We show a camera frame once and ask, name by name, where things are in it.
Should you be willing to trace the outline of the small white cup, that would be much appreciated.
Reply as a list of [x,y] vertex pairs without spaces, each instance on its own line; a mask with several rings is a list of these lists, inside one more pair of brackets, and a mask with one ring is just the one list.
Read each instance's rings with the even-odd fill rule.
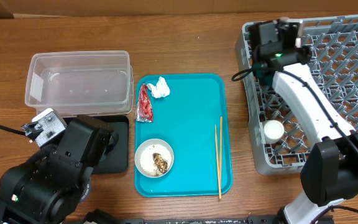
[[263,132],[265,143],[275,144],[281,140],[284,135],[285,128],[281,122],[273,119],[263,122]]

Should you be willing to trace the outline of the red foil wrapper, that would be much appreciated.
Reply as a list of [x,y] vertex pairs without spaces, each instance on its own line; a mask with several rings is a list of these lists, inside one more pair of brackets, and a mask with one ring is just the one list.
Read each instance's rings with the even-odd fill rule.
[[142,84],[138,94],[135,119],[139,122],[151,123],[154,121],[154,114],[147,90],[147,85]]

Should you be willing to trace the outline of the white tissue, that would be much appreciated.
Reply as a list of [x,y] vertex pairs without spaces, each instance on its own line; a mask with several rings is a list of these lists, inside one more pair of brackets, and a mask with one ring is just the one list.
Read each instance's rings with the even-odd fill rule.
[[165,98],[170,94],[169,86],[164,77],[159,77],[155,85],[148,83],[147,88],[151,91],[154,98]]

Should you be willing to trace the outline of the wooden chopstick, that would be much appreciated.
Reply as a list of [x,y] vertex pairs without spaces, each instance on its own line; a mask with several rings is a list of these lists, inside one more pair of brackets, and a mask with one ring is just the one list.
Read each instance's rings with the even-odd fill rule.
[[222,198],[221,193],[221,173],[220,173],[220,163],[219,163],[219,150],[218,150],[218,134],[216,124],[214,125],[214,140],[215,140],[215,151],[216,151],[216,168],[217,168],[217,177],[218,177],[218,195],[219,199]]

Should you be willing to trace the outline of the pink plate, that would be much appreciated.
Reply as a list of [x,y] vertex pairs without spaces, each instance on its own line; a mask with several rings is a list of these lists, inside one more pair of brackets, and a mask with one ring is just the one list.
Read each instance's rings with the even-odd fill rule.
[[278,20],[278,29],[280,31],[283,48],[300,48],[301,36],[303,35],[304,24],[302,19],[290,19],[282,17]]

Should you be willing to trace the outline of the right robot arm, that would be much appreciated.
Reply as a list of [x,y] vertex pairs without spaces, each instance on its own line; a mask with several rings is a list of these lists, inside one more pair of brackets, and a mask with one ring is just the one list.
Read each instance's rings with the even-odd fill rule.
[[277,215],[281,223],[318,223],[358,195],[358,132],[324,96],[301,44],[300,20],[278,19],[249,27],[251,70],[290,107],[311,146],[300,173],[302,192]]

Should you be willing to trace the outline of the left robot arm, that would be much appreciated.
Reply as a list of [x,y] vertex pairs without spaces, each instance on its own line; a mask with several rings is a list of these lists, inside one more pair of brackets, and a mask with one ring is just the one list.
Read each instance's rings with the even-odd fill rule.
[[47,108],[22,126],[39,150],[0,179],[0,223],[61,223],[83,200],[93,169],[114,147],[114,129],[88,115],[66,123]]

